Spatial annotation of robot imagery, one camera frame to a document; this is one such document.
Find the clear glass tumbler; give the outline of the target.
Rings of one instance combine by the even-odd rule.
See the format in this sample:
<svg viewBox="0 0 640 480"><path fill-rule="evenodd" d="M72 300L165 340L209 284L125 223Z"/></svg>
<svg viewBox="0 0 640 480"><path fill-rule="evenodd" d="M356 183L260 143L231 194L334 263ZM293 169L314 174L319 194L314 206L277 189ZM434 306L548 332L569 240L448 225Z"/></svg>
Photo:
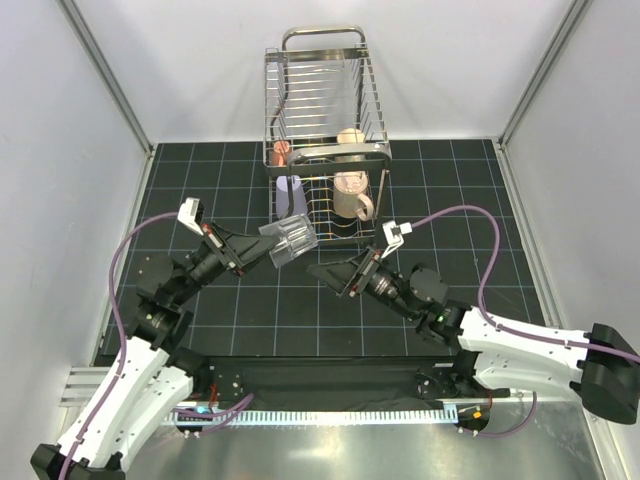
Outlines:
<svg viewBox="0 0 640 480"><path fill-rule="evenodd" d="M263 236L273 236L278 243L270 252L274 267L279 269L318 246L318 238L305 214L293 215L259 228Z"/></svg>

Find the tan mug lilac inside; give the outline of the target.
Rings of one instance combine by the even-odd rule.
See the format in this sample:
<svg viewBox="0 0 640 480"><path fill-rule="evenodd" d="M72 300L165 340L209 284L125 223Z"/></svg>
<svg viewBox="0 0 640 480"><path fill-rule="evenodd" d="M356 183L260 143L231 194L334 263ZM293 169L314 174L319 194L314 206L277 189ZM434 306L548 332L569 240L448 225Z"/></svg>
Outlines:
<svg viewBox="0 0 640 480"><path fill-rule="evenodd" d="M361 221L373 219L375 207L367 194L369 179L365 171L339 172L334 177L333 203L337 215Z"/></svg>

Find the pink ceramic mug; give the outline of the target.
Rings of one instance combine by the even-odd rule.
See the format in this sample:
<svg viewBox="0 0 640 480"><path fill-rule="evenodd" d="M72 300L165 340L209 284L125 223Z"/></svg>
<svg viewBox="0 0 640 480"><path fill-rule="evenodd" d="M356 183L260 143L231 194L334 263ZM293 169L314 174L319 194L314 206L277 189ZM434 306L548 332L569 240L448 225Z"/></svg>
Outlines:
<svg viewBox="0 0 640 480"><path fill-rule="evenodd" d="M291 144L286 140L278 140L273 143L271 150L270 165L272 167L283 167L287 163L287 157L291 152Z"/></svg>

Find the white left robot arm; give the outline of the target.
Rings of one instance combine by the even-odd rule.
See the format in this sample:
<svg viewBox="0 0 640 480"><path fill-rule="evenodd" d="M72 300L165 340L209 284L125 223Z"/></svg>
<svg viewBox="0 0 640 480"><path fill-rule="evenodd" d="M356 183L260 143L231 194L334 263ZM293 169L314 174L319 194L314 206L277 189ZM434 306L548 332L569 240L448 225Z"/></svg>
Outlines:
<svg viewBox="0 0 640 480"><path fill-rule="evenodd" d="M210 392L209 360L180 345L193 318L184 306L223 274L249 272L280 240L215 223L197 229L202 242L187 260L154 255L143 262L133 318L124 321L113 312L119 352L69 429L34 451L30 463L38 478L123 479L174 408Z"/></svg>

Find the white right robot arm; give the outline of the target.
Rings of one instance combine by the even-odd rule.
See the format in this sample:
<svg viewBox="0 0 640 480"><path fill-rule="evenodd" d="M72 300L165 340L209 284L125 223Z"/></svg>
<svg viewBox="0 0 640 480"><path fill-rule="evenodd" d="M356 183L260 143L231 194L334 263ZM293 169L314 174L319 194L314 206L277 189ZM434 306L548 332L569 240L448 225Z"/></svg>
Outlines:
<svg viewBox="0 0 640 480"><path fill-rule="evenodd" d="M306 271L340 297L368 295L414 322L417 334L455 351L450 383L462 396L524 390L577 398L587 411L614 423L638 419L639 355L609 325L564 330L490 314L449 298L438 272L425 264L402 274L373 249Z"/></svg>

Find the left aluminium frame post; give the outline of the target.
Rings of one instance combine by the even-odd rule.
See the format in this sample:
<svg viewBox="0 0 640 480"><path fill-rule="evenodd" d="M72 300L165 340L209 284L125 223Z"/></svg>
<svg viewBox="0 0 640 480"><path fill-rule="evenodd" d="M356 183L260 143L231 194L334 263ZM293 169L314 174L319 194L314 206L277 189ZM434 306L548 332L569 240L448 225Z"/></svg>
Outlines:
<svg viewBox="0 0 640 480"><path fill-rule="evenodd" d="M150 156L154 144L144 131L77 3L73 0L57 0L56 4L79 40L80 45L100 77L107 93L114 101L126 126L133 134L144 154Z"/></svg>

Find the aluminium frame post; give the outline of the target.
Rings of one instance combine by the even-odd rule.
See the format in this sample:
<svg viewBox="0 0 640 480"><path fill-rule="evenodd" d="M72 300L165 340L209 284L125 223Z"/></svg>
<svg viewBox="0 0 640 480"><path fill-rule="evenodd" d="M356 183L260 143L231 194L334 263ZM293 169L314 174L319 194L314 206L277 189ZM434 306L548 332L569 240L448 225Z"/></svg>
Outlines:
<svg viewBox="0 0 640 480"><path fill-rule="evenodd" d="M555 29L548 46L509 117L502 134L498 137L498 145L502 150L505 150L513 139L591 4L591 0L573 0L570 2L568 9Z"/></svg>
<svg viewBox="0 0 640 480"><path fill-rule="evenodd" d="M77 3L73 0L57 0L56 4L79 40L80 45L100 77L107 93L114 101L126 126L133 134L144 154L150 156L154 144L144 131Z"/></svg>

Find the right aluminium frame post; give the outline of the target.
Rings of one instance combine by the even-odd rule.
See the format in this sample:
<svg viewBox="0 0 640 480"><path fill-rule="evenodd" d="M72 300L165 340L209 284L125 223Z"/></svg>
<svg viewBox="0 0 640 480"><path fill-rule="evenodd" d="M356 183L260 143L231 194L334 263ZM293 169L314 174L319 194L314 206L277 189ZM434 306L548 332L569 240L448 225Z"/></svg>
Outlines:
<svg viewBox="0 0 640 480"><path fill-rule="evenodd" d="M505 150L513 139L591 4L591 0L573 0L570 2L568 9L555 29L548 46L509 117L502 134L498 137L498 145L502 150Z"/></svg>

